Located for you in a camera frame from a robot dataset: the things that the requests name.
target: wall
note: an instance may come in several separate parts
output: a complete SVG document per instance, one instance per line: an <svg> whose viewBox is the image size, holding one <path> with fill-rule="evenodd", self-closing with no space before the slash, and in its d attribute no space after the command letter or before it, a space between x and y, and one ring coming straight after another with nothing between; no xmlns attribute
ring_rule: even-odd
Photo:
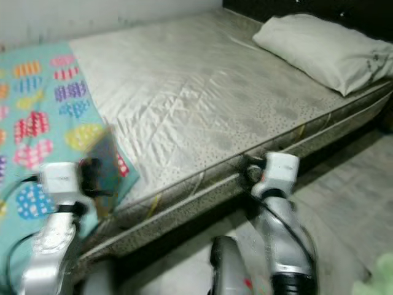
<svg viewBox="0 0 393 295"><path fill-rule="evenodd" d="M0 0L0 46L9 50L118 30L221 5L222 0Z"/></svg>

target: bed frame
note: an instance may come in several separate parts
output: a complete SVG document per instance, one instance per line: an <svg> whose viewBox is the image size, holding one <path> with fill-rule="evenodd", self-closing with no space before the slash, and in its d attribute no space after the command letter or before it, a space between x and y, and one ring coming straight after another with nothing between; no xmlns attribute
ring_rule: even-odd
<svg viewBox="0 0 393 295"><path fill-rule="evenodd" d="M308 13L375 39L393 42L393 1L387 0L224 0L224 7L260 22Z"/></svg>

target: pillow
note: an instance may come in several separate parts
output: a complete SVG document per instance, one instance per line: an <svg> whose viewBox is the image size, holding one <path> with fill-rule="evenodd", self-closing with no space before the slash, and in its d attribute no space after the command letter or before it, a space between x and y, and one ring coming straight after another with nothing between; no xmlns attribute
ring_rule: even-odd
<svg viewBox="0 0 393 295"><path fill-rule="evenodd" d="M344 96L393 77L393 44L312 15L273 17L253 40Z"/></svg>

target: floor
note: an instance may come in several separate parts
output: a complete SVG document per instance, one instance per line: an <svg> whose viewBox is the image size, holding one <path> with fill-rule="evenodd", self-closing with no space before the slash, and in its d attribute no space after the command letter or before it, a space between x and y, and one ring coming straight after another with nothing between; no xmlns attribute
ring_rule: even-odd
<svg viewBox="0 0 393 295"><path fill-rule="evenodd" d="M293 201L317 248L321 294L350 294L393 245L393 136L372 131L303 175ZM255 294L271 294L264 244L238 210L126 281L120 294L203 295L211 287L211 239L239 243Z"/></svg>

